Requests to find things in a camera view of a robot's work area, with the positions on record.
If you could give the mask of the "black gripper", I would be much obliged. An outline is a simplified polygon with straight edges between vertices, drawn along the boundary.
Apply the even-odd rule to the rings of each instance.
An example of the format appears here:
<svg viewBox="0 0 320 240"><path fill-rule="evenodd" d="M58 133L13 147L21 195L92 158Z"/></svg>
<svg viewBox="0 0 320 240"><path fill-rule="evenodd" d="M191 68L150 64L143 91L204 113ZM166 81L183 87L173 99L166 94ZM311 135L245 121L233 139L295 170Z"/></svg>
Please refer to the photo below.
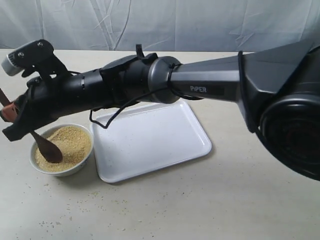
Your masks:
<svg viewBox="0 0 320 240"><path fill-rule="evenodd" d="M10 141L21 140L58 118L99 109L103 106L103 78L99 70L57 76L48 86L41 80L29 81L27 104L22 94L0 110L4 122L11 123L2 133Z"/></svg>

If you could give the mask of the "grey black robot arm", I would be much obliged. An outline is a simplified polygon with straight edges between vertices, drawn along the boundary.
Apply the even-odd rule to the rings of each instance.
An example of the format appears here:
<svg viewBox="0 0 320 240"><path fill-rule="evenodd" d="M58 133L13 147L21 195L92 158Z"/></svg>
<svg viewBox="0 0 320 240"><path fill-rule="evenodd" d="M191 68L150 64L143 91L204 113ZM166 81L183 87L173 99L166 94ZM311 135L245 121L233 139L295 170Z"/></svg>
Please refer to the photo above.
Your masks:
<svg viewBox="0 0 320 240"><path fill-rule="evenodd" d="M13 142L79 112L139 102L213 99L238 105L247 129L283 165L320 179L320 48L303 40L260 52L183 64L135 54L83 73L70 71L46 40L27 43L2 62L9 76L32 77L14 100L0 96L3 129Z"/></svg>

